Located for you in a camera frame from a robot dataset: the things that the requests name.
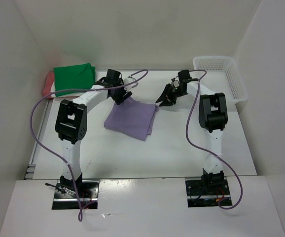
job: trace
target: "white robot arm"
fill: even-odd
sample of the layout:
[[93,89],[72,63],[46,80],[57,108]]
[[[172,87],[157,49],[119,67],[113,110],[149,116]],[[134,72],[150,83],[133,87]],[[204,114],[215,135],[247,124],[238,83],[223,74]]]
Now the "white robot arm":
[[[134,80],[132,77],[122,79],[120,72],[109,69],[107,76],[92,87],[94,91],[86,92],[72,101],[63,100],[61,102],[55,130],[61,139],[63,157],[70,164],[78,187],[82,185],[80,145],[87,131],[87,114],[108,97],[112,97],[116,104],[121,104],[132,95],[130,89],[138,83],[115,90],[100,89],[128,84]],[[66,164],[63,167],[60,183],[63,187],[74,191],[71,173]]]
[[[172,79],[167,84],[156,103],[159,106],[172,106],[177,102],[177,98],[190,94],[194,97],[197,94],[198,79],[192,79],[189,70],[178,73],[178,80]],[[209,90],[207,87],[200,86],[200,107],[199,123],[205,130],[207,149],[217,155],[221,155],[221,138],[225,125],[228,122],[227,106],[225,95]],[[223,183],[224,174],[222,163],[213,155],[209,155],[203,166],[202,182],[206,190],[215,190],[218,185]]]

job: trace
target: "purple cloth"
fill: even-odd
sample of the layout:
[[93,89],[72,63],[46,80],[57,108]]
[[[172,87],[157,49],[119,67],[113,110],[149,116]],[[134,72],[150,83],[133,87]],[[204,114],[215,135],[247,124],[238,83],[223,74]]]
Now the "purple cloth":
[[145,104],[129,97],[120,105],[114,104],[104,127],[145,141],[147,135],[151,135],[157,111],[157,105]]

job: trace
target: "pink cloth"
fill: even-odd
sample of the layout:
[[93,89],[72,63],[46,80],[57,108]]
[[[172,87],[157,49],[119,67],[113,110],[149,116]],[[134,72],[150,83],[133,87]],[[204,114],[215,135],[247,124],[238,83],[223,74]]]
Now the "pink cloth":
[[42,91],[43,96],[48,95],[51,92],[51,88],[52,88],[52,84],[54,83],[54,80],[55,80],[54,72],[50,71],[46,76],[45,86],[44,86],[44,89]]

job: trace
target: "plastic basket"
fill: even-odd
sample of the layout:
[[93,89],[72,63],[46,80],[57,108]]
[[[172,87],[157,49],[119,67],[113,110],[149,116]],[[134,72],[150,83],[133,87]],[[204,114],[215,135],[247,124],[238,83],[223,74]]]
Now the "plastic basket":
[[228,103],[238,103],[248,99],[247,89],[232,57],[195,57],[193,65],[194,69],[207,71],[201,83],[216,93],[223,92]]

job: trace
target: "white tabletop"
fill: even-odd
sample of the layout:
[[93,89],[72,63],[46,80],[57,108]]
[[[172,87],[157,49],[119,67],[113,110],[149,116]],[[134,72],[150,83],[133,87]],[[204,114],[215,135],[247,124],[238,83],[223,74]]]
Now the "white tabletop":
[[[106,72],[98,72],[103,77]],[[123,77],[131,72],[122,72]],[[132,90],[132,97],[145,103],[154,103],[177,71],[151,71]],[[202,83],[210,86],[210,74]],[[218,88],[210,89],[219,92]],[[55,121],[61,99],[54,99],[41,141],[52,150],[61,152],[55,132]],[[122,133],[110,131],[103,124],[114,104],[111,98],[103,101],[88,114],[87,134],[81,142],[80,165],[83,178],[152,178],[201,176],[207,154],[190,146],[185,137],[185,125],[194,101],[191,95],[178,98],[172,107],[160,107],[154,120],[152,134],[139,141]],[[190,139],[205,147],[204,131],[198,122],[198,103],[189,127]],[[222,140],[222,157],[239,175],[256,175],[251,154],[234,105],[228,105],[228,124]],[[34,161],[34,179],[58,179],[62,161],[37,147]],[[224,167],[226,176],[233,175]]]
[[[241,177],[233,210],[187,207],[185,179],[101,180],[97,210],[51,210],[54,180],[17,181],[0,237],[284,237],[264,176]],[[233,202],[240,189],[228,177]]]

